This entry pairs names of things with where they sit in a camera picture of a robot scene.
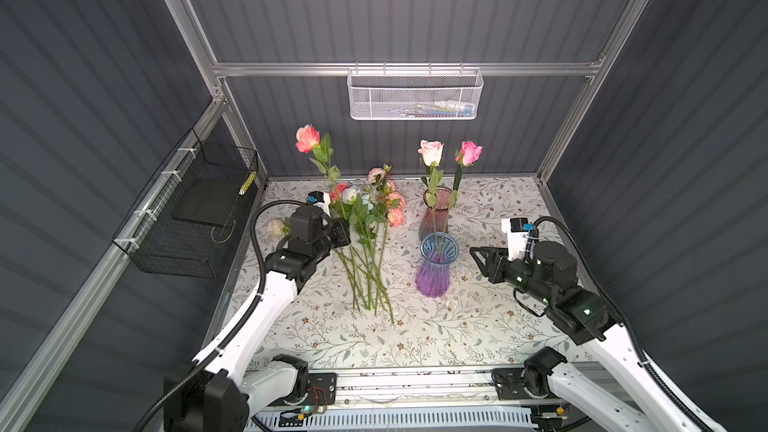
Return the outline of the blue purple glass vase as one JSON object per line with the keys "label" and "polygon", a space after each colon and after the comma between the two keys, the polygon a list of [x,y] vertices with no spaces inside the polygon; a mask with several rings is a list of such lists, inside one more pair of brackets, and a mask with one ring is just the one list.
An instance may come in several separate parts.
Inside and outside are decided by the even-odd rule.
{"label": "blue purple glass vase", "polygon": [[459,246],[446,232],[426,235],[420,244],[422,263],[415,275],[417,290],[429,298],[444,296],[451,281],[451,266],[458,259]]}

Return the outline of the magenta pink rose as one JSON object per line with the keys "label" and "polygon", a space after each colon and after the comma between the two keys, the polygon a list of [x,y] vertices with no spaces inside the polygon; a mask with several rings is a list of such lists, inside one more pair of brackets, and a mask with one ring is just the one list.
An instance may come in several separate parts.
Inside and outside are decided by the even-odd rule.
{"label": "magenta pink rose", "polygon": [[452,186],[451,206],[455,207],[460,196],[460,185],[463,179],[464,171],[472,167],[482,155],[483,147],[473,141],[463,141],[458,149],[455,162],[456,173]]}

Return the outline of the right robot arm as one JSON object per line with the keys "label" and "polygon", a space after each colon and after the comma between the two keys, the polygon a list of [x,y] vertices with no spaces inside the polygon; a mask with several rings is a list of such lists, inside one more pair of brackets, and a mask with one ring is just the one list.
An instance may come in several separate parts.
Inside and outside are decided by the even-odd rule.
{"label": "right robot arm", "polygon": [[508,283],[514,294],[542,304],[542,317],[595,358],[632,402],[606,391],[549,346],[526,359],[516,376],[494,371],[499,393],[522,389],[533,399],[562,399],[607,431],[722,430],[656,369],[615,307],[579,285],[577,261],[564,246],[542,241],[528,253],[473,247],[470,254],[489,282]]}

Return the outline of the coral pink rose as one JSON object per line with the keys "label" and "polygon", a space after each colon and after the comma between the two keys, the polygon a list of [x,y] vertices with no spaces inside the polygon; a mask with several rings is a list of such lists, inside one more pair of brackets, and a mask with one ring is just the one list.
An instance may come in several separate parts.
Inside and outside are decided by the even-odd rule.
{"label": "coral pink rose", "polygon": [[297,150],[308,155],[309,160],[317,167],[330,187],[328,191],[323,191],[329,193],[331,197],[330,215],[322,211],[325,218],[348,220],[341,206],[343,192],[348,186],[341,182],[341,170],[334,162],[335,149],[331,135],[329,133],[322,135],[312,124],[308,124],[296,131],[295,140]]}

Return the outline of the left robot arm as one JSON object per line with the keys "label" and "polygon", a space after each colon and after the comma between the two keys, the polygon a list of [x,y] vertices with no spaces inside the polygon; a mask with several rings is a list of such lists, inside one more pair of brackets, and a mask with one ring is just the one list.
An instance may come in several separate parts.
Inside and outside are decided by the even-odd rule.
{"label": "left robot arm", "polygon": [[166,431],[242,431],[273,402],[301,400],[308,367],[282,357],[256,373],[247,368],[282,314],[295,301],[331,251],[350,244],[350,225],[322,207],[296,202],[285,244],[264,254],[254,250],[259,283],[230,322],[193,358],[178,381],[166,380],[151,412],[162,412]]}

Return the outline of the light pink rose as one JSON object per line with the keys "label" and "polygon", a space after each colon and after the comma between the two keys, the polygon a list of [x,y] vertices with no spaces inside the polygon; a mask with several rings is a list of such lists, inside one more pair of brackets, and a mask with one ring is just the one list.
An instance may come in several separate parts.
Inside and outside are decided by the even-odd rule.
{"label": "light pink rose", "polygon": [[425,174],[422,177],[422,181],[426,190],[429,189],[432,193],[435,192],[437,186],[440,186],[443,177],[443,172],[440,169],[443,149],[444,144],[442,142],[427,140],[422,140],[418,149],[418,153],[425,166]]}

